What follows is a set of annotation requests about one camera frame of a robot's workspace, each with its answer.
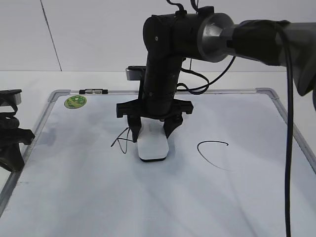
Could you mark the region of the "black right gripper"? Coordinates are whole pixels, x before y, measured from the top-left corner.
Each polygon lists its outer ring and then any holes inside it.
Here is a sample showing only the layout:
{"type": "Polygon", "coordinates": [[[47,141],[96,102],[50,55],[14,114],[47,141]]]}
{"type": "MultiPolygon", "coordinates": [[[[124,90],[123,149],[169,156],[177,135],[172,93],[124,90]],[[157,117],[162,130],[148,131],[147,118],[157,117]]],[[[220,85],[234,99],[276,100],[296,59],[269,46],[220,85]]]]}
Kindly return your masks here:
{"type": "Polygon", "coordinates": [[[128,127],[132,132],[133,143],[137,142],[141,130],[141,117],[150,119],[165,119],[163,129],[168,139],[172,132],[183,123],[182,113],[191,114],[191,101],[178,99],[135,99],[117,103],[117,118],[127,116],[128,127]]]}

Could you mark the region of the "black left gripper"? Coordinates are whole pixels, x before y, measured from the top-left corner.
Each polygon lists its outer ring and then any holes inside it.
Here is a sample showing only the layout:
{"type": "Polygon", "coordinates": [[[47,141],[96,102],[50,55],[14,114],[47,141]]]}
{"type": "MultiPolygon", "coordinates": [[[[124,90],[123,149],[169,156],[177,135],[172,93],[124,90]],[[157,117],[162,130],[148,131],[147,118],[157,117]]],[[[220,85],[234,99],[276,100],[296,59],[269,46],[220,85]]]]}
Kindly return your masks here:
{"type": "Polygon", "coordinates": [[[30,145],[35,135],[30,129],[19,128],[15,117],[0,117],[0,166],[9,172],[19,172],[25,163],[19,144],[30,145]]]}

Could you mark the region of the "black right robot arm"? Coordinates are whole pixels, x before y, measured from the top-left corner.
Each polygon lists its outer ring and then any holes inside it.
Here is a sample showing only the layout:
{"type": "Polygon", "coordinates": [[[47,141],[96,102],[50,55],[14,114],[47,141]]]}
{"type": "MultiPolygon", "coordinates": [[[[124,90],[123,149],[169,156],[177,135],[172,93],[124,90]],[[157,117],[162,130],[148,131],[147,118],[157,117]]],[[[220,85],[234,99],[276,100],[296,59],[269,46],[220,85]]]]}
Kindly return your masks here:
{"type": "Polygon", "coordinates": [[[217,63],[227,56],[286,66],[290,50],[292,78],[299,95],[316,90],[316,25],[286,20],[246,20],[234,24],[212,8],[196,14],[153,15],[143,26],[148,52],[145,66],[130,66],[127,77],[140,82],[136,100],[117,104],[117,117],[127,116],[133,141],[141,118],[164,121],[169,136],[182,124],[182,113],[191,114],[191,102],[175,99],[179,74],[186,58],[217,63]]]}

